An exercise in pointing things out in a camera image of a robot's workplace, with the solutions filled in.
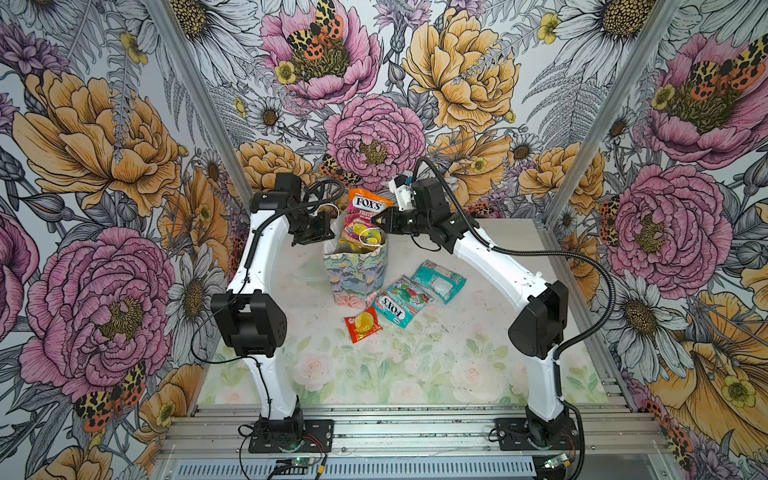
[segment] floral gift bag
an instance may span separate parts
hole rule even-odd
[[[336,238],[323,242],[323,261],[336,305],[364,310],[373,303],[384,284],[389,246],[386,239],[382,239],[382,246],[371,253],[345,251],[346,245],[339,244],[343,225],[344,216],[339,215],[333,226]]]

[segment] black mounting plate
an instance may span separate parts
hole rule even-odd
[[[502,452],[512,452],[520,450],[534,450],[534,447],[527,439],[528,434],[528,420],[525,417],[518,418],[502,418],[494,421],[496,431],[498,432],[498,447]],[[549,449],[540,449],[542,455],[550,455],[551,450],[565,450],[570,452],[571,450],[578,451],[579,441],[578,433],[576,432],[576,424],[571,417],[565,419],[565,424],[561,430],[561,434],[555,439],[554,445]]]
[[[333,447],[333,420],[304,419],[304,433],[309,433],[323,443],[326,452]],[[295,439],[285,435],[254,430],[248,444],[250,453],[317,453],[319,449],[314,442],[302,440],[295,446]]]

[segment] fox's mint candy bag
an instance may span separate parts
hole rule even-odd
[[[373,306],[390,322],[406,328],[424,305],[431,301],[432,297],[427,292],[403,275],[376,297]]]
[[[416,273],[411,276],[411,280],[417,285],[433,290],[445,303],[450,302],[467,281],[458,273],[429,260],[421,264]]]

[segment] floral tabletop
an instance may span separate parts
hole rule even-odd
[[[514,238],[532,249],[543,247],[530,220],[485,221],[483,227],[502,243]],[[467,263],[445,251],[426,253],[407,237],[389,242],[385,286],[403,274],[410,276],[427,258],[468,280],[449,305],[437,299],[406,329],[384,319],[381,332],[356,344],[342,318],[358,311],[335,305],[327,280],[306,282],[292,276],[305,262],[304,269],[311,266],[322,272],[319,248],[314,248],[318,246],[283,248],[275,293],[288,317],[282,360],[302,404],[525,404],[523,355],[507,336],[513,315],[504,297]],[[548,260],[523,260],[531,271],[554,278]],[[577,332],[575,322],[569,321],[565,336]],[[220,343],[215,359],[233,357],[233,350]],[[569,401],[607,401],[582,344],[569,349],[563,359],[563,389]],[[258,403],[245,363],[210,366],[198,402]]]

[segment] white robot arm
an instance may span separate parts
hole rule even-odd
[[[257,428],[277,432],[281,438],[300,439],[303,414],[290,379],[280,366],[279,347],[286,336],[286,318],[270,294],[279,268],[276,261],[287,234],[294,235],[294,243],[312,243],[333,238],[333,232],[329,218],[307,220],[305,214],[296,214],[301,210],[280,216],[292,203],[290,199],[296,204],[300,190],[297,177],[284,175],[275,190],[254,197],[248,254],[240,261],[227,293],[214,296],[211,308],[217,312],[224,342],[246,359],[256,380],[262,417]],[[562,283],[547,283],[540,273],[534,274],[513,258],[492,251],[474,235],[464,235],[469,229],[467,217],[450,211],[435,178],[413,184],[406,184],[404,177],[394,181],[398,183],[393,191],[399,206],[384,210],[373,222],[390,234],[428,234],[433,242],[476,268],[512,305],[514,322],[509,327],[509,338],[525,355],[528,370],[528,438],[534,445],[546,448],[549,440],[562,431],[568,417],[561,396],[558,361],[553,358],[563,340],[568,291]],[[468,220],[475,234],[492,246],[485,231],[474,220]]]

